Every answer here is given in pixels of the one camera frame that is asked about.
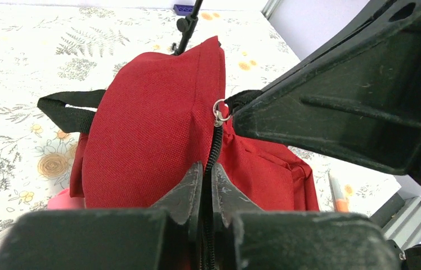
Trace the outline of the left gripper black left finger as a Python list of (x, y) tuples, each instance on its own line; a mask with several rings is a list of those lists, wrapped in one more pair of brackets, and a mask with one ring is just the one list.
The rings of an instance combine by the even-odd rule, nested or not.
[(0, 269), (199, 269), (203, 166), (149, 208), (46, 210), (20, 217)]

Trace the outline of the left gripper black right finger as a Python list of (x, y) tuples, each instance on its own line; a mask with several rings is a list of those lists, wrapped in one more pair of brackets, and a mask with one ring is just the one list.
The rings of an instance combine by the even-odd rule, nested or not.
[(264, 211), (212, 169), (217, 269), (399, 269), (395, 248), (354, 213)]

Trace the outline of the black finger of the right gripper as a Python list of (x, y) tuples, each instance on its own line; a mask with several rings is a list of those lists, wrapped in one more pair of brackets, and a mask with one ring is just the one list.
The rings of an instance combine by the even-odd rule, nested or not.
[(231, 106), (240, 136), (421, 186), (421, 1), (370, 1), (298, 65)]

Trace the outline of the red student backpack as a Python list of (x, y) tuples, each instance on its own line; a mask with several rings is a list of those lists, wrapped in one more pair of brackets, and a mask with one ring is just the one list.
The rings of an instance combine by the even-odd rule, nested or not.
[[(71, 197), (85, 208), (144, 208), (206, 165), (213, 106), (224, 98), (225, 54), (212, 37), (181, 55), (147, 52), (124, 65), (106, 90), (58, 92), (38, 101), (63, 132), (79, 133)], [(317, 211), (309, 165), (284, 145), (238, 136), (223, 124), (218, 162), (264, 210)]]

